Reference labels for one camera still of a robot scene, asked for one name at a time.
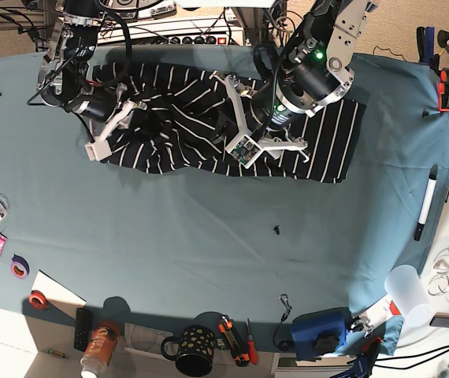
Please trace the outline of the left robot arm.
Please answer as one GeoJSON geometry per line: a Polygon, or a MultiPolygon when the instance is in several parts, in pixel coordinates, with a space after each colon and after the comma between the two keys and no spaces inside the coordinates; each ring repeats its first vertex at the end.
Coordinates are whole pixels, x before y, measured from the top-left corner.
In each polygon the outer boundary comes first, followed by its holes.
{"type": "Polygon", "coordinates": [[[350,90],[354,72],[349,64],[367,16],[378,6],[377,1],[316,1],[281,53],[267,46],[254,48],[258,68],[263,53],[272,65],[266,85],[258,91],[233,75],[214,72],[234,111],[233,117],[220,118],[217,137],[223,139],[230,125],[237,128],[227,138],[226,152],[247,169],[263,153],[278,159],[285,151],[295,151],[308,161],[308,142],[293,137],[289,126],[300,117],[314,117],[350,90]]]}

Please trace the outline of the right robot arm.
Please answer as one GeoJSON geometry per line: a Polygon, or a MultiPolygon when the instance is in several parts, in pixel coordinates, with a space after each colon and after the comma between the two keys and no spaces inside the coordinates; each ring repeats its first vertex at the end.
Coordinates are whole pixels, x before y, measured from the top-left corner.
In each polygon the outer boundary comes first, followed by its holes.
{"type": "Polygon", "coordinates": [[[132,39],[126,13],[142,10],[127,1],[57,1],[57,19],[49,48],[43,56],[37,90],[27,104],[41,98],[46,106],[61,108],[83,122],[89,143],[85,145],[91,161],[104,162],[113,154],[108,138],[117,128],[127,128],[137,109],[147,106],[127,96],[132,39]],[[98,47],[98,36],[106,22],[119,25],[125,43],[122,69],[111,80],[95,82],[87,78],[88,62],[98,47]]]}

